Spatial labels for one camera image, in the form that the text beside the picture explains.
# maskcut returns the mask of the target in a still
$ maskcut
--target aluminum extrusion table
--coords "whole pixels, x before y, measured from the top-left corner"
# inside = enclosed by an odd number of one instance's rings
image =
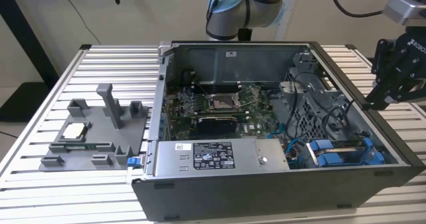
[[[372,90],[371,63],[359,50],[323,46],[363,94]],[[50,96],[0,163],[0,224],[151,223],[127,180],[128,171],[39,172],[40,159],[68,116],[74,98],[103,105],[99,83],[114,83],[114,96],[127,105],[152,107],[159,70],[156,46],[92,46],[80,50]],[[392,104],[381,112],[419,157],[426,162],[426,113],[415,104]],[[148,136],[150,121],[144,137]],[[381,191],[359,209],[186,223],[391,224],[426,223],[426,172],[399,188]]]

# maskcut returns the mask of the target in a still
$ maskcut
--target power supply label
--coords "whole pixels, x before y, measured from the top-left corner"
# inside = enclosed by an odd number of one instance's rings
[[[195,143],[194,168],[198,170],[236,168],[232,143]]]

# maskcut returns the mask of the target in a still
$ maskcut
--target cable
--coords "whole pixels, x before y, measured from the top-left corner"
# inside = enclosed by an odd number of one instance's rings
[[[297,76],[295,77],[295,79],[293,79],[293,85],[295,85],[295,98],[293,98],[293,107],[292,107],[292,111],[291,111],[291,116],[289,116],[289,118],[288,118],[288,120],[287,120],[287,123],[285,123],[285,126],[288,127],[287,129],[285,129],[285,134],[287,134],[287,136],[291,138],[291,139],[295,139],[295,137],[293,136],[291,136],[291,134],[289,134],[289,126],[291,126],[291,121],[292,121],[292,119],[293,119],[293,116],[295,116],[295,112],[296,112],[296,108],[297,108],[297,105],[299,105],[299,89],[296,88],[296,82],[295,82],[295,80],[296,80],[296,78],[297,78]]]
[[[331,137],[331,139],[336,140],[336,137],[329,133],[328,131],[328,128],[327,128],[327,124],[329,122],[329,119],[331,119],[331,116],[333,115],[333,112],[336,110],[340,110],[341,111],[341,114],[344,116],[344,119],[345,119],[345,122],[347,122],[347,126],[348,126],[348,130],[352,129],[352,124],[349,122],[349,118],[348,118],[348,115],[347,115],[347,111],[343,107],[340,106],[335,106],[332,109],[331,109],[331,112],[325,115],[325,117],[323,118],[323,122],[321,122],[321,125],[323,125],[323,129],[327,133],[327,135]]]
[[[206,32],[208,32],[208,24],[210,24],[210,21],[211,21],[211,18],[212,18],[212,15],[214,15],[214,10],[215,10],[215,8],[218,7],[218,5],[219,5],[219,1],[220,0],[214,0],[214,4],[212,4],[212,6],[210,7],[210,14],[208,14],[208,18],[207,18],[207,26],[206,26]]]
[[[6,132],[3,132],[3,131],[0,131],[0,133],[5,134],[5,135],[7,135],[7,136],[10,136],[10,137],[19,138],[18,136],[13,135],[11,133],[6,133]]]
[[[284,123],[280,123],[280,130],[279,130],[277,132],[269,133],[268,136],[267,136],[267,139],[271,139],[271,138],[272,138],[272,135],[279,135],[279,134],[281,134],[281,133],[284,132],[284,130],[285,130],[285,124],[284,124]]]
[[[92,34],[92,36],[95,37],[95,39],[96,39],[98,43],[102,45],[102,42],[100,42],[99,38],[96,37],[96,35],[94,34],[92,30],[91,30],[91,29],[90,29],[90,27],[87,26],[86,19],[83,18],[83,16],[82,16],[82,14],[80,14],[80,12],[79,12],[79,10],[78,10],[78,8],[76,8],[75,4],[72,3],[72,1],[71,1],[71,0],[68,0],[68,2],[70,2],[70,4],[72,5],[72,7],[74,7],[75,11],[78,12],[78,14],[79,14],[79,16],[80,16],[80,19],[82,19],[82,21],[83,21],[83,24],[86,25],[86,28],[87,28],[87,29],[88,29],[88,31],[91,32],[91,34]]]
[[[347,109],[345,109],[345,112],[348,113],[349,112],[349,109],[352,108],[352,105],[353,105],[353,103],[355,103],[355,99],[349,102],[349,104],[348,104],[348,107],[347,107]]]
[[[207,13],[206,13],[206,17],[207,17],[206,19],[207,19],[207,20],[208,20],[211,8],[212,8],[212,1],[214,1],[214,0],[210,0],[210,3],[208,3],[208,8],[207,8],[208,10],[207,10]]]
[[[381,11],[376,11],[376,12],[372,12],[372,13],[361,13],[361,14],[356,14],[356,13],[351,13],[344,7],[343,5],[340,4],[339,0],[333,0],[337,8],[340,9],[340,11],[347,14],[348,16],[353,17],[353,18],[365,18],[365,17],[372,17],[372,16],[376,16],[376,15],[380,15],[384,13],[384,10]]]
[[[291,149],[292,149],[292,146],[293,146],[293,144],[299,141],[299,139],[300,139],[300,138],[295,138],[295,139],[291,141],[291,143],[288,144],[288,148],[287,148],[285,153],[289,153],[289,151],[291,151]]]

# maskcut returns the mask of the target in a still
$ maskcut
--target sticker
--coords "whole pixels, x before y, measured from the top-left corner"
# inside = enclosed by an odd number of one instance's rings
[[[175,150],[176,151],[191,151],[192,143],[176,143]]]
[[[237,51],[231,51],[226,53],[227,57],[237,57]]]
[[[236,168],[232,143],[195,143],[194,168],[196,170]]]

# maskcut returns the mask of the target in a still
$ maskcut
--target black cable cord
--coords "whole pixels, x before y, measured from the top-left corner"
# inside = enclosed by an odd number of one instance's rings
[[[291,111],[291,116],[289,116],[289,118],[288,118],[288,120],[287,120],[287,123],[285,123],[285,128],[284,128],[284,130],[285,130],[285,134],[287,134],[287,136],[291,138],[291,140],[293,140],[295,139],[295,137],[293,136],[291,136],[291,133],[289,133],[289,126],[291,126],[291,121],[292,121],[292,119],[293,119],[293,116],[295,116],[295,112],[296,112],[296,108],[297,108],[297,104],[299,104],[299,89],[296,88],[296,78],[297,78],[297,76],[295,77],[295,79],[293,79],[293,86],[295,86],[295,98],[293,98],[293,107],[292,107],[292,111]]]
[[[92,34],[92,36],[95,37],[95,39],[96,39],[98,43],[102,45],[102,42],[100,42],[99,38],[96,37],[96,35],[94,34],[92,30],[91,30],[91,29],[90,29],[90,27],[87,26],[86,19],[83,18],[83,16],[82,16],[82,14],[80,14],[80,12],[79,12],[79,10],[78,10],[78,8],[76,8],[75,4],[72,3],[72,1],[71,1],[71,0],[68,0],[68,2],[70,2],[70,4],[72,5],[72,7],[74,7],[75,11],[78,12],[78,14],[79,14],[79,16],[80,16],[80,19],[82,19],[82,21],[83,21],[83,24],[86,25],[86,28],[87,28],[87,29],[88,29],[88,31],[91,32],[91,34]]]
[[[208,19],[208,17],[210,17],[210,12],[211,12],[211,8],[212,8],[212,1],[214,0],[210,0],[210,3],[208,3],[208,10],[207,10],[207,13],[206,13],[206,19]]]
[[[349,109],[352,108],[355,101],[356,101],[356,100],[353,99],[353,100],[349,102],[348,107],[347,107],[347,109],[345,109],[345,113],[349,112]]]
[[[5,135],[7,135],[7,136],[10,136],[10,137],[18,138],[18,136],[13,135],[11,133],[6,133],[6,132],[3,132],[3,131],[0,131],[0,133],[5,134]]]
[[[333,140],[336,140],[336,137],[335,137],[335,136],[331,134],[331,132],[328,131],[327,124],[328,124],[329,119],[331,119],[331,116],[333,115],[333,112],[335,112],[336,110],[340,110],[340,111],[341,111],[341,114],[343,114],[343,116],[344,116],[344,120],[345,120],[345,123],[347,123],[347,129],[348,129],[349,131],[352,130],[352,124],[351,124],[351,122],[349,122],[349,118],[348,118],[345,109],[344,109],[341,106],[335,106],[335,107],[331,109],[329,113],[328,113],[328,114],[325,115],[325,117],[323,118],[323,122],[321,122],[323,129],[324,129],[327,135],[328,135]]]
[[[206,26],[206,32],[208,32],[208,24],[210,24],[212,15],[214,15],[214,10],[215,10],[215,8],[216,8],[218,5],[219,5],[219,1],[220,1],[220,0],[214,0],[214,4],[212,4],[212,6],[211,6],[211,8],[210,8],[211,10],[210,10],[210,14],[208,14],[207,22],[206,22],[206,24],[207,24],[207,26]]]
[[[381,11],[376,11],[376,12],[372,12],[372,13],[361,13],[361,14],[356,14],[356,13],[351,13],[341,5],[341,3],[339,2],[339,0],[333,0],[337,8],[340,9],[340,11],[347,14],[348,16],[353,17],[353,18],[365,18],[365,17],[372,17],[372,16],[376,16],[376,15],[380,15],[384,13],[384,10]]]

